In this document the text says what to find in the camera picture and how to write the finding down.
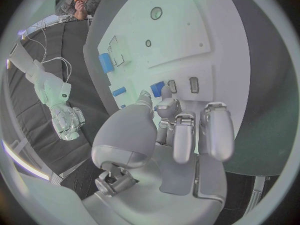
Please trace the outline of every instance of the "blue object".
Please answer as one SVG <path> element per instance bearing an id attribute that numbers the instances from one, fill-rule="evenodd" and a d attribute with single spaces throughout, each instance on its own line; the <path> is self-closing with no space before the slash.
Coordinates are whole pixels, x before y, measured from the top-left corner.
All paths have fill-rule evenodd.
<path id="1" fill-rule="evenodd" d="M 112 95 L 113 95 L 114 97 L 116 97 L 116 96 L 119 96 L 120 94 L 123 94 L 123 93 L 125 93 L 125 92 L 126 92 L 126 88 L 125 88 L 125 87 L 121 87 L 121 88 L 119 88 L 119 89 L 113 91 L 113 92 L 112 92 Z"/>
<path id="2" fill-rule="evenodd" d="M 150 86 L 155 98 L 159 98 L 159 97 L 162 96 L 162 88 L 164 86 L 165 86 L 165 83 L 163 81 L 160 81 L 160 82 L 155 83 L 155 84 Z"/>
<path id="3" fill-rule="evenodd" d="M 109 72 L 112 72 L 114 69 L 114 66 L 112 64 L 110 55 L 108 53 L 102 53 L 99 55 L 99 60 L 103 69 L 103 72 L 105 74 L 108 74 Z"/>

